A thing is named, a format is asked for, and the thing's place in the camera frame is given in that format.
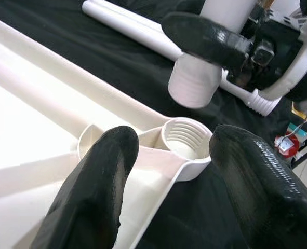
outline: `white rod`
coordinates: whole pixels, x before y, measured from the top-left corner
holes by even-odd
[[[83,12],[173,61],[182,54],[181,49],[163,33],[106,8],[100,2],[83,2]]]
[[[162,26],[157,23],[157,22],[154,22],[148,18],[145,18],[139,14],[136,14],[134,12],[131,12],[125,8],[122,8],[120,7],[119,5],[116,5],[116,4],[112,4],[111,2],[108,2],[106,0],[87,0],[87,2],[91,2],[95,5],[99,5],[99,6],[102,6],[102,7],[105,7],[113,12],[116,12],[120,15],[123,15],[124,17],[128,17],[132,20],[135,20],[137,21],[138,23],[141,23],[141,24],[144,24],[145,26],[147,27],[150,27],[152,28],[153,30],[156,30],[158,32],[163,32],[162,30]]]
[[[257,0],[205,0],[201,16],[240,33]]]
[[[219,85],[220,88],[224,89],[225,91],[230,92],[231,94],[233,94],[234,96],[238,97],[239,99],[243,101],[246,101],[248,98],[250,98],[251,92],[248,92],[242,89],[241,87],[238,87],[237,85],[228,82],[226,77],[227,77],[227,71],[223,71],[222,80]]]

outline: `white plastic part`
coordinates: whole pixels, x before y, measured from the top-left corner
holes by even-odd
[[[106,22],[103,23],[113,28],[116,25],[117,30],[119,32],[127,35],[128,37],[138,41],[139,43],[145,46],[146,43],[143,43],[141,39],[137,39],[137,35],[134,36],[130,32],[126,32],[126,30],[142,29],[143,26],[146,26],[147,29],[145,29],[145,33],[150,34],[150,36],[156,35],[156,31],[165,35],[161,29],[160,24],[155,23],[152,20],[142,17],[138,14],[135,14],[129,10],[121,8],[120,6],[114,5],[106,0],[87,0],[83,3],[83,11],[97,20],[102,19],[100,15],[102,12],[105,12],[104,15],[109,15],[109,20],[110,22],[113,23],[113,25],[109,25]],[[168,56],[166,56],[163,50],[160,50],[160,47],[165,46],[166,43],[171,43],[171,45],[169,45],[170,47],[172,47],[172,50],[170,52],[173,53],[173,54],[168,54]],[[182,55],[181,49],[175,49],[175,44],[170,39],[169,40],[163,39],[162,41],[155,40],[154,42],[152,41],[150,42],[150,48],[174,61],[176,61],[176,59]],[[194,66],[199,66],[201,68],[204,68],[202,72],[199,75],[196,75],[196,77],[194,77],[194,71],[192,70],[193,68],[192,67],[188,68],[188,65],[190,65],[190,63],[187,62],[187,59],[180,58],[178,64],[175,64],[174,66],[172,72],[173,77],[169,82],[168,90],[170,94],[173,95],[173,98],[179,104],[186,102],[187,107],[198,108],[199,106],[205,106],[209,103],[210,99],[212,98],[216,90],[215,79],[219,79],[220,72],[217,70],[217,67],[212,67],[210,64],[206,62],[202,62],[194,57],[192,57],[192,60],[195,61]],[[185,76],[185,73],[182,74],[182,71],[184,72],[190,71],[190,74]],[[204,83],[204,80],[201,79],[201,77],[208,77],[210,80],[205,81]],[[190,85],[189,81],[195,82],[194,86],[196,87]],[[266,99],[262,98],[261,96],[258,95],[258,91],[255,91],[253,93],[252,98],[256,99],[256,103],[260,104],[252,105],[251,103],[253,103],[253,101],[248,104],[249,102],[248,99],[250,98],[248,96],[250,96],[251,94],[248,91],[239,88],[226,80],[220,82],[220,87],[230,92],[231,94],[236,95],[237,97],[247,96],[246,98],[243,98],[244,102],[250,108],[254,109],[255,111],[264,116],[268,115],[270,113],[270,110],[273,110],[274,107],[278,104],[278,100],[267,101]]]
[[[156,148],[174,151],[187,160],[206,159],[211,136],[210,130],[200,122],[173,118],[164,124]]]
[[[255,3],[256,0],[206,0],[201,16],[238,33]],[[174,65],[168,91],[180,105],[201,108],[211,101],[220,82],[221,67],[184,54]]]
[[[197,177],[211,160],[202,156],[187,159],[179,155],[186,155],[183,150],[173,151],[174,146],[171,150],[155,148],[164,124],[174,119],[121,93],[2,22],[0,86],[58,128],[71,132],[71,138],[79,139],[77,152],[0,169],[0,248],[29,248],[62,182],[92,143],[112,127],[133,127],[141,144],[148,146],[140,147],[127,180],[115,248],[135,248],[174,182]],[[211,132],[194,120],[186,120],[193,126],[184,137],[204,130],[203,141],[207,143],[203,142],[203,148],[208,148]],[[27,135],[31,134],[21,134],[21,139]],[[3,149],[0,147],[2,155],[7,153]],[[204,155],[199,148],[196,153]]]
[[[286,95],[307,73],[307,22],[301,29],[300,39],[303,41],[303,45],[292,64],[279,80],[260,91],[261,97],[274,100]]]
[[[100,3],[101,1],[84,1],[82,5],[83,12],[120,33],[132,37],[139,43],[157,53],[163,54],[171,60],[176,60],[182,53],[179,47],[172,43],[167,36],[156,30],[157,27],[156,25],[152,25],[152,22],[147,23],[150,26],[154,26],[154,28],[143,25],[136,19],[126,17],[123,13],[100,5]]]
[[[259,95],[259,91],[255,89],[253,92],[245,91],[237,85],[231,84],[226,80],[227,71],[223,72],[222,81],[220,87],[225,91],[237,96],[241,99],[245,105],[258,112],[262,116],[266,117],[277,106],[281,98],[277,100],[266,100]]]
[[[240,33],[257,0],[205,0],[201,16]]]
[[[78,142],[80,158],[101,132],[95,125],[83,131]],[[211,162],[211,137],[206,126],[190,118],[171,118],[139,135],[140,143],[150,147],[140,146],[127,180],[114,249],[135,248],[173,184],[196,178]]]
[[[74,136],[0,86],[0,169],[66,154],[76,144]]]
[[[184,53],[174,65],[168,92],[182,106],[201,108],[211,101],[220,81],[220,67]]]
[[[271,9],[278,11],[282,15],[289,16],[300,8],[300,0],[276,0]]]

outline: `small label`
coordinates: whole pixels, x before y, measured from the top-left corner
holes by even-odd
[[[279,149],[282,152],[286,152],[294,146],[294,143],[288,137],[285,138],[282,143],[279,145]]]

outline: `wire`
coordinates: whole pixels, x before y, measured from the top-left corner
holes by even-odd
[[[302,122],[302,124],[298,125],[298,126],[297,126],[291,133],[289,133],[288,135],[283,136],[282,140],[281,140],[280,143],[278,144],[278,148],[279,148],[279,146],[282,144],[282,142],[283,142],[286,138],[288,138],[288,137],[292,136],[293,134],[297,133],[297,132],[302,128],[302,126],[303,126],[305,123],[307,123],[307,116],[306,116],[305,120]]]

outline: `black rubber gripper pad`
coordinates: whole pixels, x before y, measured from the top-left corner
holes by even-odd
[[[127,177],[138,154],[136,132],[105,132],[67,177],[31,248],[112,248]]]
[[[307,249],[307,188],[284,159],[260,137],[227,125],[216,128],[210,154],[251,249]]]

